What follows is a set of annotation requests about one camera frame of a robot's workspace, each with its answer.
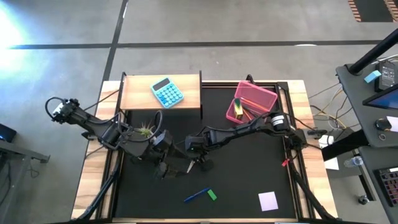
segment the pink container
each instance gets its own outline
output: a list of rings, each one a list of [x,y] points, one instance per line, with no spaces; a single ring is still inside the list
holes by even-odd
[[[240,81],[236,88],[234,97],[240,98],[241,104],[252,113],[260,115],[272,109],[278,95],[269,90],[253,85],[248,81]],[[226,112],[226,118],[238,124],[243,124],[250,120],[244,113],[241,120],[235,119],[233,99],[228,111]]]

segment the monitor screen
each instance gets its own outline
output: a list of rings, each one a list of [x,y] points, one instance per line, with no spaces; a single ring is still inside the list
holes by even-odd
[[[374,96],[373,99],[370,99],[366,103],[366,105],[386,109],[398,109],[398,88],[396,88],[396,86],[394,87],[391,87],[394,88],[392,91],[390,89],[386,89],[379,95]]]

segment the pen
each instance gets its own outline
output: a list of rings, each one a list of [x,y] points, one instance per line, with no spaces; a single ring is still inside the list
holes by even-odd
[[[189,201],[191,201],[193,198],[195,198],[196,196],[201,195],[201,194],[207,192],[208,190],[210,190],[209,187],[207,187],[207,188],[205,188],[205,189],[199,191],[198,193],[196,193],[196,194],[194,194],[194,195],[192,195],[192,196],[187,197],[187,199],[185,199],[184,202],[189,202]]]

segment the gray floor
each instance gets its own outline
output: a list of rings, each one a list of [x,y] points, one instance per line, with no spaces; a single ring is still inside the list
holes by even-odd
[[[6,18],[3,44],[111,43],[121,0],[0,1]],[[358,23],[346,0],[137,0],[124,16],[120,43],[188,41],[373,40],[395,23]],[[357,60],[371,45],[317,47],[214,47],[117,49],[110,80],[120,74],[195,73],[205,80],[305,80],[308,95],[337,83],[335,67]],[[394,47],[389,54],[398,54]],[[109,49],[0,50],[0,123],[18,131],[16,143],[51,154],[34,163],[40,176],[25,178],[14,223],[62,222],[70,218],[87,142],[81,129],[50,121],[44,102],[51,96],[98,98]],[[333,90],[310,100],[325,106]],[[340,95],[330,107],[334,113]],[[343,118],[356,124],[355,115]],[[320,128],[329,129],[325,122]],[[358,205],[358,178],[331,179],[339,216],[387,223],[380,203]]]

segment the calculator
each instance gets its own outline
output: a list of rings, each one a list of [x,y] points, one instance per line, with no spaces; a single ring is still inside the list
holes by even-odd
[[[184,95],[169,78],[151,86],[152,92],[164,108],[171,108],[184,99]]]

